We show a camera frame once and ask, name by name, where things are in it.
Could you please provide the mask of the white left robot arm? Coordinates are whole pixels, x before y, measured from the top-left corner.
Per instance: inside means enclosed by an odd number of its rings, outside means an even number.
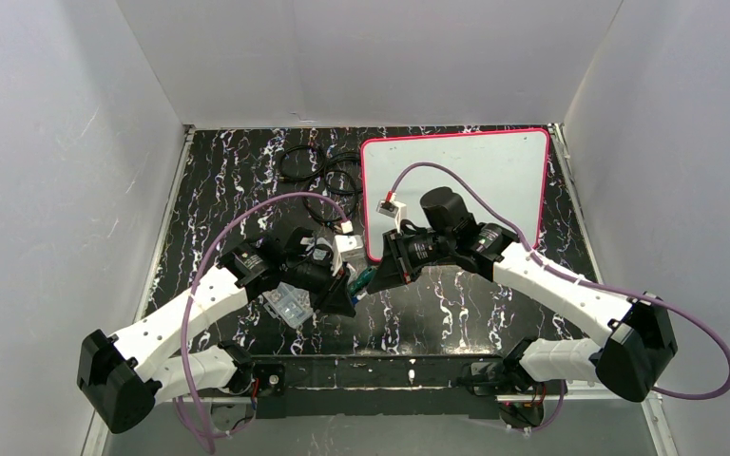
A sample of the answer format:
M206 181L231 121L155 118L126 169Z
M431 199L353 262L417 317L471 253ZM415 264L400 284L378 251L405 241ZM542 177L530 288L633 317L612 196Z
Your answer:
M348 286L349 258L362 253L358 235L337 235L318 261L313 236L296 228L289 237L265 236L233 245L199 279L156 312L107 335L96 330L82 342L77 386L113 433L142 422L156 406L191 390L227 390L254 397L269 372L240 344L222 341L197 353L189 341L213 323L245 308L280 285L309 295L316 313L355 316Z

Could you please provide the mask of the pink framed whiteboard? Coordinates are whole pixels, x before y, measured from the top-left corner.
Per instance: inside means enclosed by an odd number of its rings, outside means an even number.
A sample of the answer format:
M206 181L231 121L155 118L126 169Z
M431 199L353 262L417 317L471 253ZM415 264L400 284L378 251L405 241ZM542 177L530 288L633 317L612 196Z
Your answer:
M399 184L396 198L418 226L428 224L421 197L439 186L459 194L479 222L498 216L518 226L531 245L540 233L548 169L544 128L372 139L361 147L364 234L367 257L378 261L382 235L394 228L378 213Z

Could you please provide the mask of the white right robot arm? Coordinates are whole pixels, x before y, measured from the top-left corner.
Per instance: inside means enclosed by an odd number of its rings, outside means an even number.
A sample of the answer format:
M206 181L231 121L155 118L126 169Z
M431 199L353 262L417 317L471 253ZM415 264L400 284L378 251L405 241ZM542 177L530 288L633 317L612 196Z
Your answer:
M528 388L554 380L599 382L619 397L642 402L678 347L667 311L647 300L588 287L567 269L533 253L507 228L477 222L463 199L438 187L420 200L428 226L406 219L403 204L383 199L377 210L394 220L367 291L408 285L433 265L462 270L511 288L578 326L584 338L527 338L492 368L461 379L479 391Z

